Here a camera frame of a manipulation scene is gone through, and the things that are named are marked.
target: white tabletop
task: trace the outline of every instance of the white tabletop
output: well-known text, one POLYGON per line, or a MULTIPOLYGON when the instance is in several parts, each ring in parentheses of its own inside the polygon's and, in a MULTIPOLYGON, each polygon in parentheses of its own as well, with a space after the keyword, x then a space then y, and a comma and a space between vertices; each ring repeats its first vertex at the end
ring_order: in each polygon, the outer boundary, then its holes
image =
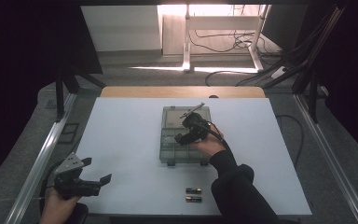
POLYGON ((112 174, 100 195, 83 197, 94 214, 220 215, 211 193, 217 172, 209 165, 159 160, 164 106, 210 107, 212 122, 225 135, 237 164, 255 170, 255 187, 278 216, 311 211, 289 157, 269 99, 98 98, 79 144, 80 159, 92 164, 80 176, 112 174), (186 188, 202 188, 202 203, 187 203, 186 188))

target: transparent storage box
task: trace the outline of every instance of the transparent storage box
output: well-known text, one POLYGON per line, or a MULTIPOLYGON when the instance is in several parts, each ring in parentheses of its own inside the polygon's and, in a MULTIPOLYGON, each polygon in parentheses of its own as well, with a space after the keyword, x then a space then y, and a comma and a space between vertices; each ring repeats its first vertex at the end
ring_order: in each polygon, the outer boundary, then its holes
MULTIPOLYGON (((176 163, 208 165, 209 157, 203 155, 197 149, 189 147, 189 145, 181 146, 174 139, 179 133, 182 135, 188 133, 188 129, 182 125, 185 118, 180 119, 180 117, 191 108, 193 106, 165 106, 163 108, 159 159, 162 163, 167 163, 168 166, 174 166, 176 163)), ((194 112, 211 121, 208 106, 199 108, 194 112)))

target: person's right hand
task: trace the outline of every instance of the person's right hand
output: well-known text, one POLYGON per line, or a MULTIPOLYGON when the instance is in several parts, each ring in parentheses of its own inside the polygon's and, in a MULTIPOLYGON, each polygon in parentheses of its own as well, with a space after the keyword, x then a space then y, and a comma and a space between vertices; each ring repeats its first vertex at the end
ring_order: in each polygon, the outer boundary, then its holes
MULTIPOLYGON (((211 130, 216 133, 220 133, 220 131, 218 131, 213 125, 211 125, 211 130)), ((190 147, 196 148, 210 157, 212 157, 214 154, 221 150, 225 150, 223 144, 219 141, 219 139, 217 139, 211 133, 208 133, 204 140, 198 143, 191 143, 190 147)))

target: wall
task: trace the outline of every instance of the wall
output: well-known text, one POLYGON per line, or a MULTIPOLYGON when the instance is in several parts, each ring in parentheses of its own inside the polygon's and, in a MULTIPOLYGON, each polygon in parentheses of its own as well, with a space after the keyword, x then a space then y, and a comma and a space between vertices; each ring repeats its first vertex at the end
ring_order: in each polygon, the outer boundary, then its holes
POLYGON ((161 49, 157 6, 82 7, 97 51, 161 49))

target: metal frame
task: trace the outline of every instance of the metal frame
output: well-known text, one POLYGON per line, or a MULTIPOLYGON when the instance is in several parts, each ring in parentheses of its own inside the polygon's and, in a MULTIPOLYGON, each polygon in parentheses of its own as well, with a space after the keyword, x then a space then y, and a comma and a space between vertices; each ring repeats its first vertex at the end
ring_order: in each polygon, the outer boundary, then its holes
POLYGON ((183 70, 190 71, 190 30, 255 30, 255 36, 252 44, 248 47, 255 69, 251 73, 257 73, 264 70, 263 65, 256 52, 257 41, 263 28, 268 5, 263 5, 262 13, 258 16, 190 16, 189 4, 186 5, 186 31, 185 43, 183 47, 183 70))
POLYGON ((348 205, 350 206, 354 216, 358 222, 358 194, 356 189, 354 188, 351 181, 345 175, 344 170, 334 154, 333 149, 328 144, 322 129, 319 127, 317 123, 313 122, 312 117, 308 113, 308 106, 305 102, 305 99, 302 95, 294 94, 295 100, 302 112, 308 126, 310 127, 310 131, 312 132, 313 137, 319 145, 319 149, 322 151, 324 158, 332 172, 334 178, 336 179, 339 188, 341 189, 345 199, 347 200, 348 205))
POLYGON ((31 198, 34 194, 34 191, 39 183, 43 172, 46 169, 48 164, 48 159, 51 156, 55 145, 58 142, 58 138, 62 132, 63 126, 65 125, 69 114, 72 110, 72 105, 76 95, 70 93, 65 101, 65 111, 62 116, 62 119, 59 122, 55 122, 46 138, 46 141, 42 148, 40 149, 39 155, 37 156, 34 166, 32 167, 30 173, 28 174, 27 179, 24 182, 24 185, 21 188, 21 191, 14 202, 5 223, 20 223, 28 205, 31 201, 31 198))

